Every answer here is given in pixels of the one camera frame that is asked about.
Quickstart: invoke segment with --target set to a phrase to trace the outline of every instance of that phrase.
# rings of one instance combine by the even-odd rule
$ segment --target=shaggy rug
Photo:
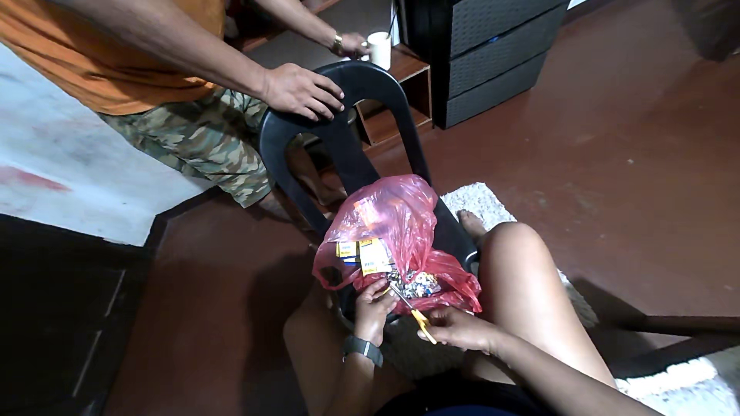
[[[516,218],[483,183],[467,185],[443,195],[442,200],[453,213],[471,211],[483,220],[486,229]],[[559,271],[581,322],[586,327],[598,323],[586,300]],[[436,345],[416,336],[417,325],[404,317],[387,329],[382,346],[386,360],[413,380],[457,368],[463,354],[450,346]],[[616,381],[619,390],[665,415],[740,416],[740,347],[717,352],[707,357],[669,366],[665,371],[643,378]]]

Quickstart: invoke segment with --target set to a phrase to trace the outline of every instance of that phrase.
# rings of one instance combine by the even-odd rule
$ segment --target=chair backrest
[[[315,72],[331,79],[342,89],[344,98],[341,101],[345,110],[336,113],[332,121],[311,121],[301,115],[267,110],[260,128],[260,155],[267,170],[296,203],[311,227],[324,235],[331,221],[324,218],[306,191],[293,178],[286,163],[285,149],[298,133],[310,132],[323,141],[342,185],[348,194],[352,194],[380,179],[380,175],[365,156],[362,144],[354,140],[347,125],[347,112],[360,100],[377,100],[388,107],[396,119],[411,171],[430,185],[431,177],[406,94],[391,74],[376,65],[361,61],[337,62]]]

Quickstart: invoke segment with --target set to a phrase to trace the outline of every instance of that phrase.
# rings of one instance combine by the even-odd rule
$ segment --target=pink plastic bag
[[[431,248],[437,217],[434,207],[437,194],[418,175],[381,178],[353,193],[339,208],[339,213],[324,237],[314,258],[313,275],[327,289],[340,289],[350,283],[359,292],[385,273],[363,276],[359,265],[345,264],[337,257],[336,243],[382,238],[405,282],[408,270],[435,275],[442,290],[425,298],[410,299],[419,310],[439,305],[456,306],[472,312],[481,312],[478,294],[480,284],[471,273],[460,266],[457,259]],[[342,282],[331,286],[321,270],[335,267],[341,272]],[[408,315],[411,311],[399,302],[394,313]]]

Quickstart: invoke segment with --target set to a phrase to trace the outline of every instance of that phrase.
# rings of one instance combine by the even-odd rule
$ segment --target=yellow scissors
[[[429,319],[426,318],[418,309],[414,308],[407,300],[403,297],[401,294],[401,291],[398,290],[398,288],[395,286],[394,282],[389,282],[388,287],[392,288],[394,292],[396,292],[396,295],[398,295],[399,298],[403,299],[403,302],[408,306],[408,308],[411,310],[411,316],[413,316],[421,328],[421,332],[424,332],[424,335],[426,336],[426,339],[428,339],[432,344],[437,345],[437,340],[432,337],[429,332],[426,330],[426,326],[429,325]]]

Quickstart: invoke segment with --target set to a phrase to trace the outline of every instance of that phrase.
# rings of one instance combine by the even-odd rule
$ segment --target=scissor blade
[[[396,285],[394,283],[391,282],[388,285],[391,288],[393,288],[393,291],[396,292],[396,295],[398,295],[398,297],[403,300],[403,303],[405,303],[406,306],[408,306],[409,309],[412,309],[412,310],[414,309],[414,307],[406,300],[406,298],[403,297],[403,295],[401,294],[401,291],[396,287]]]

